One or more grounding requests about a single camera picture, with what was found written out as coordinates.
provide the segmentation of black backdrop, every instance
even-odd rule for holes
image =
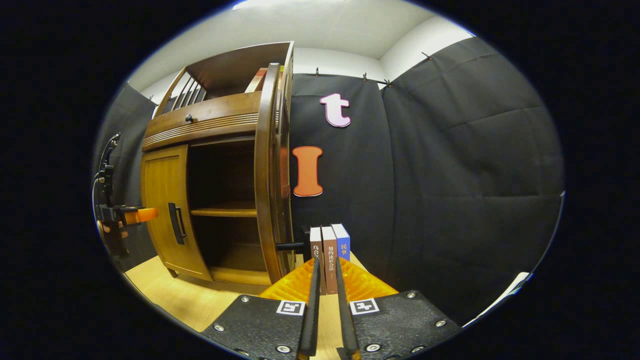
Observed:
[[[342,115],[347,127],[326,120],[320,98],[340,93],[349,101]],[[291,195],[294,237],[301,227],[343,223],[351,251],[374,274],[386,272],[393,226],[393,167],[387,117],[373,81],[338,75],[293,75],[290,149],[317,146],[318,183],[315,197]],[[290,183],[298,184],[298,162],[290,158]]]
[[[463,325],[531,272],[551,240],[564,190],[554,123],[523,75],[479,38],[381,92],[395,182],[386,279]]]
[[[125,85],[113,99],[104,116],[95,138],[91,169],[92,175],[98,171],[98,162],[104,146],[113,135],[120,133],[118,146],[109,158],[109,164],[114,166],[113,196],[111,197],[113,205],[142,206],[140,195],[142,139],[155,107],[156,104]],[[127,271],[157,255],[146,224],[128,226],[126,231],[129,235],[123,241],[129,250],[129,257],[119,262],[118,268],[121,271]]]

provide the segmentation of cabinet door handle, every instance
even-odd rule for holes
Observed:
[[[178,224],[178,218],[175,216],[176,212],[180,216],[180,224]],[[182,229],[184,229],[184,222],[182,221],[182,210],[180,210],[180,206],[176,206],[174,202],[170,202],[169,216],[171,217],[171,225],[173,226],[175,241],[180,245],[184,245],[184,238],[187,237],[187,234],[182,232]]]

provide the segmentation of book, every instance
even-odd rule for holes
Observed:
[[[320,261],[320,295],[326,295],[326,279],[324,278],[324,256],[322,251],[322,236],[319,227],[309,229],[309,245],[311,256]]]
[[[282,84],[282,74],[284,73],[284,66],[280,67],[280,76],[278,77],[278,90],[280,89],[280,84]]]
[[[338,239],[338,257],[345,259],[346,261],[351,260],[351,237],[349,233],[344,228],[342,224],[332,224],[333,232],[335,233],[335,237]]]
[[[335,262],[338,259],[338,241],[330,226],[322,227],[322,243],[324,248],[324,276],[326,277],[326,294],[338,293],[338,280],[335,273]]]
[[[255,73],[255,76],[249,83],[249,86],[246,87],[244,92],[256,92],[261,91],[262,86],[264,85],[264,75],[267,73],[267,68],[261,67],[258,72]]]

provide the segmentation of cabinet door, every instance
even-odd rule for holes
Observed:
[[[187,145],[147,152],[142,156],[142,203],[158,209],[147,222],[149,235],[163,264],[193,277],[211,280],[191,227],[186,193]]]
[[[271,283],[280,280],[287,273],[288,259],[276,250],[276,243],[285,236],[281,234],[278,222],[278,198],[281,189],[279,154],[276,149],[276,109],[278,107],[276,90],[277,75],[280,72],[280,64],[271,63],[264,76],[264,85],[260,97],[258,110],[258,123],[255,130],[255,154],[254,154],[254,185],[255,207],[258,218],[258,233],[260,234],[260,246],[264,256],[264,264]]]
[[[291,221],[291,187],[289,185],[289,107],[291,105],[291,81],[293,74],[293,42],[289,46],[287,59],[285,60],[285,71],[282,76],[283,85],[278,91],[278,112],[279,121],[275,127],[276,148],[279,151],[274,153],[276,159],[273,163],[276,165],[274,171],[279,174],[276,176],[277,188],[280,189],[276,194],[276,207],[278,212],[278,226],[280,230],[280,243],[293,242],[293,230]],[[279,251],[279,261],[284,264],[283,271],[289,273],[294,268],[295,255],[293,251]]]

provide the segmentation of wooden cabinet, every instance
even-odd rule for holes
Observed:
[[[293,241],[292,55],[293,42],[274,43],[187,66],[154,113],[143,139],[142,199],[158,209],[147,226],[174,277],[270,285],[293,269],[293,251],[276,249]],[[268,68],[262,90],[244,93],[260,67]],[[170,105],[181,76],[192,84]]]

